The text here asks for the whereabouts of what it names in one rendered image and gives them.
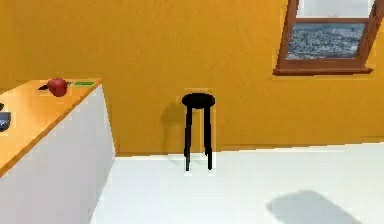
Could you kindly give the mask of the black round stool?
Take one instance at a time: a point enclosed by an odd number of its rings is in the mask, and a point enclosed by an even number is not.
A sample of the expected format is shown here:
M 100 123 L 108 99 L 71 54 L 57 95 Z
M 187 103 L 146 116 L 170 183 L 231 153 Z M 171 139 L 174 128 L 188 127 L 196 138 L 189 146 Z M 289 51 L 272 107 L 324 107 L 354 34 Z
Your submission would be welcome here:
M 182 98 L 182 104 L 186 107 L 186 121 L 184 131 L 184 157 L 186 159 L 186 170 L 189 170 L 190 165 L 193 110 L 203 111 L 204 153 L 208 158 L 208 169 L 211 170 L 213 168 L 211 108 L 215 105 L 215 97 L 208 93 L 190 93 Z

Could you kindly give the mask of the red apple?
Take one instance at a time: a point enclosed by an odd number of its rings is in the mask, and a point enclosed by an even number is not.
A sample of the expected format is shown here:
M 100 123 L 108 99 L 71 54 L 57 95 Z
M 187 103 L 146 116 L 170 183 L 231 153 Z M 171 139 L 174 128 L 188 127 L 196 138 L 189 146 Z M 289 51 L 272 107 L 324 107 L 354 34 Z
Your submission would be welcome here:
M 47 83 L 48 90 L 56 97 L 63 97 L 67 93 L 67 82 L 61 78 L 51 79 Z

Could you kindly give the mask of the white counter with orange top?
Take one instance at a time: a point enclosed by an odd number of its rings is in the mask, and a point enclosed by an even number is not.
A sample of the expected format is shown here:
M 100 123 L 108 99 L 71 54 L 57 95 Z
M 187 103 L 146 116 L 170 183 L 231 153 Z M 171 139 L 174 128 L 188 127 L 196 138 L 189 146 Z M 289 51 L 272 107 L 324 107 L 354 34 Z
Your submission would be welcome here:
M 60 98 L 44 83 L 0 94 L 0 224 L 90 224 L 115 157 L 102 80 Z

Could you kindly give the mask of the brown framed window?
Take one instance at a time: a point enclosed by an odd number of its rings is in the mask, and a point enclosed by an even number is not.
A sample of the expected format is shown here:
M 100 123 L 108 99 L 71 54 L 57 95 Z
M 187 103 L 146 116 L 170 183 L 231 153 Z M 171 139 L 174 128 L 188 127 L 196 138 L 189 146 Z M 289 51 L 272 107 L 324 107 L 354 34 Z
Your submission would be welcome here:
M 384 0 L 287 0 L 276 76 L 369 74 Z

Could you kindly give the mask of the dark grey appliance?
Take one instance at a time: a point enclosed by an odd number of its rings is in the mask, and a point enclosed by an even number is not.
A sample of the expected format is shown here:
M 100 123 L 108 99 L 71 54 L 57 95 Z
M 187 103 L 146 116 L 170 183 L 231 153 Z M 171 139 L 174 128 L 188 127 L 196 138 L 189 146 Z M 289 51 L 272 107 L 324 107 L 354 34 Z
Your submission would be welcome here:
M 3 112 L 4 104 L 0 103 L 0 132 L 6 131 L 11 123 L 11 113 Z

